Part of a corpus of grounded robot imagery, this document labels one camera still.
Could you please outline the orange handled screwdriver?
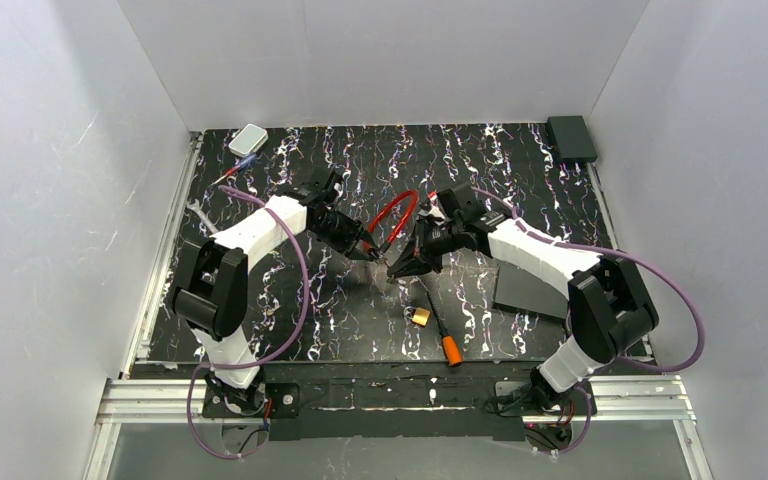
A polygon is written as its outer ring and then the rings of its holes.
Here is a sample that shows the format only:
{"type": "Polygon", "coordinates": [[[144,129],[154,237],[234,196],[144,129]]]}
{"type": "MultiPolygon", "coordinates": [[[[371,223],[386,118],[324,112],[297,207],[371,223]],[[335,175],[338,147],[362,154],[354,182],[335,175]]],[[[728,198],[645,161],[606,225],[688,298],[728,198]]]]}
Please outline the orange handled screwdriver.
{"type": "Polygon", "coordinates": [[[449,330],[447,329],[443,318],[440,316],[432,294],[428,290],[425,290],[425,295],[428,301],[428,305],[430,307],[431,315],[433,316],[437,325],[438,333],[441,340],[441,346],[443,348],[444,356],[446,358],[448,366],[450,368],[456,368],[463,363],[462,352],[458,347],[456,341],[454,340],[453,336],[449,333],[449,330]]]}

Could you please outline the black box in corner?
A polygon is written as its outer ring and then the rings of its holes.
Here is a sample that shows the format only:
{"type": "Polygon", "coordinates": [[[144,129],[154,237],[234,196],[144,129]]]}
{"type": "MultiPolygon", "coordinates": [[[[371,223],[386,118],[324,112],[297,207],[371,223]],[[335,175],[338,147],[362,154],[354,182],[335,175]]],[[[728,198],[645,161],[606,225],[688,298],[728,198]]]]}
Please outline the black box in corner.
{"type": "Polygon", "coordinates": [[[598,159],[596,145],[583,116],[548,117],[546,132],[561,163],[589,164],[598,159]]]}

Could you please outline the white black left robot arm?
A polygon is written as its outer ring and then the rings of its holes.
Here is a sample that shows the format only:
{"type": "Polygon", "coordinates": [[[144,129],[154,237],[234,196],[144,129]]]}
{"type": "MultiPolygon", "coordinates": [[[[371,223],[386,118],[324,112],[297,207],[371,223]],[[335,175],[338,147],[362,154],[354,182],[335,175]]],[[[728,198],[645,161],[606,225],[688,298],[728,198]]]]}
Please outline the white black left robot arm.
{"type": "Polygon", "coordinates": [[[201,244],[187,241],[178,258],[170,307],[204,347],[205,381],[234,413],[259,412],[267,403],[257,359],[243,328],[249,273],[282,243],[309,231],[350,260],[375,261],[380,249],[363,224],[336,208],[343,177],[317,168],[298,186],[285,186],[257,210],[201,244]]]}

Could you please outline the aluminium frame rail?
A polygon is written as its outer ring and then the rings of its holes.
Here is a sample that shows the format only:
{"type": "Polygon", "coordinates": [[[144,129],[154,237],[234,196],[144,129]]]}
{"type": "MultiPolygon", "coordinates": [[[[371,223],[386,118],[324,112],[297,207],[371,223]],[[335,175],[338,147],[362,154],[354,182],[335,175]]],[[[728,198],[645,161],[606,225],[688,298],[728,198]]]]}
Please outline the aluminium frame rail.
{"type": "MultiPolygon", "coordinates": [[[[186,241],[250,206],[210,184],[231,167],[228,130],[208,130],[186,163],[166,222],[145,309],[148,331],[125,377],[106,391],[100,439],[86,474],[107,479],[685,479],[698,475],[688,437],[695,415],[678,375],[627,365],[570,396],[564,420],[529,409],[496,415],[489,396],[527,381],[565,337],[561,323],[493,307],[498,265],[461,250],[443,270],[390,282],[382,264],[351,261],[301,234],[254,267],[243,327],[263,370],[269,413],[242,418],[208,400],[206,359],[170,307],[186,241]],[[463,355],[450,368],[428,290],[463,355]]],[[[587,166],[559,161],[539,124],[272,128],[256,163],[231,185],[269,198],[314,168],[344,178],[338,209],[363,223],[408,190],[462,183],[506,198],[530,225],[607,247],[610,227],[587,166]]]]}

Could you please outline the blue red pen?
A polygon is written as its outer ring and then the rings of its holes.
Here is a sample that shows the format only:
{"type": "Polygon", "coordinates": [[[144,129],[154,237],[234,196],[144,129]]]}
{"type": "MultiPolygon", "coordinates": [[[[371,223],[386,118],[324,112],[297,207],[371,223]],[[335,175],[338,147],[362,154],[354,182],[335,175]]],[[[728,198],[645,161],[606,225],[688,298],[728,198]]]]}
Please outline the blue red pen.
{"type": "Polygon", "coordinates": [[[239,171],[249,168],[258,159],[258,157],[259,155],[257,153],[251,153],[242,158],[239,158],[238,161],[231,168],[229,168],[225,173],[223,173],[219,178],[217,178],[213,183],[211,183],[210,186],[215,187],[219,185],[221,182],[228,180],[230,177],[234,176],[239,171]]]}

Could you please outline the brass padlock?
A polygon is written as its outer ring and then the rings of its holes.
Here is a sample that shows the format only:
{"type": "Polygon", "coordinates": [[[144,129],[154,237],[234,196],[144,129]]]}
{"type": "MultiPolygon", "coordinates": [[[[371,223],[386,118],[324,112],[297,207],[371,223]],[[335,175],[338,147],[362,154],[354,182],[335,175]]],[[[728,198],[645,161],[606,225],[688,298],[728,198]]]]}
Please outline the brass padlock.
{"type": "Polygon", "coordinates": [[[422,307],[408,306],[403,311],[404,318],[409,322],[421,328],[427,326],[432,313],[422,307]]]}

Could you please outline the small silver wrench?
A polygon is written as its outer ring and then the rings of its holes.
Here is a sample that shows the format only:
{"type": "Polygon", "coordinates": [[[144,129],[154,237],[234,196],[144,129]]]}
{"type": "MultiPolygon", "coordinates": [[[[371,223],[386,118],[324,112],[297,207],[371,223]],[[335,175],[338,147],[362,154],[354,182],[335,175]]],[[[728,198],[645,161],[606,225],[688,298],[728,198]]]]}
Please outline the small silver wrench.
{"type": "Polygon", "coordinates": [[[198,199],[193,199],[191,201],[188,201],[185,207],[198,217],[198,219],[201,221],[206,231],[210,235],[214,235],[218,232],[218,228],[216,227],[216,225],[208,218],[206,213],[201,209],[201,204],[198,199]]]}

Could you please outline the white rectangular box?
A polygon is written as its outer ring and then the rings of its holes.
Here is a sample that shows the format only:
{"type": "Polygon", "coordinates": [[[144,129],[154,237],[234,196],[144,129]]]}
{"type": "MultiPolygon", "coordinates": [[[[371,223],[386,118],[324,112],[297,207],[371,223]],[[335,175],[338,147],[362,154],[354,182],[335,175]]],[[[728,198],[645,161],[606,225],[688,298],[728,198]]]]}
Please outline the white rectangular box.
{"type": "Polygon", "coordinates": [[[255,124],[247,124],[238,130],[229,142],[229,150],[238,157],[246,157],[256,153],[267,141],[268,132],[255,124]]]}

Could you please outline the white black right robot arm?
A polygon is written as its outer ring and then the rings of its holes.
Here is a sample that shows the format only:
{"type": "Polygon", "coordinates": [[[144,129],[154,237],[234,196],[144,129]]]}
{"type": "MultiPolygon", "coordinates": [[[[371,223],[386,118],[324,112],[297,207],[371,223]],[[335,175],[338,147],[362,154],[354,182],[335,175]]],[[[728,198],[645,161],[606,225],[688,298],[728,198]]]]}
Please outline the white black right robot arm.
{"type": "Polygon", "coordinates": [[[564,404],[570,391],[610,365],[659,323],[635,262],[611,251],[573,247],[489,209],[468,184],[437,191],[423,203],[408,243],[387,270],[392,279],[442,269],[444,255],[468,249],[540,278],[567,301],[570,334],[518,389],[491,397],[503,415],[564,404]]]}

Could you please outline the dark grey flat plate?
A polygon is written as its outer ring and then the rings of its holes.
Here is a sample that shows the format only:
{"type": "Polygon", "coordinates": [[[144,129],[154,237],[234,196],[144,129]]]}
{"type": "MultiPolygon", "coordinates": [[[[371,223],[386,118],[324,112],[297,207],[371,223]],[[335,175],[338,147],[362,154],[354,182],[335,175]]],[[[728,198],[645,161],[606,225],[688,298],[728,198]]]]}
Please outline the dark grey flat plate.
{"type": "Polygon", "coordinates": [[[555,323],[563,323],[567,315],[567,298],[559,290],[507,263],[499,266],[492,304],[503,312],[541,315],[555,323]]]}

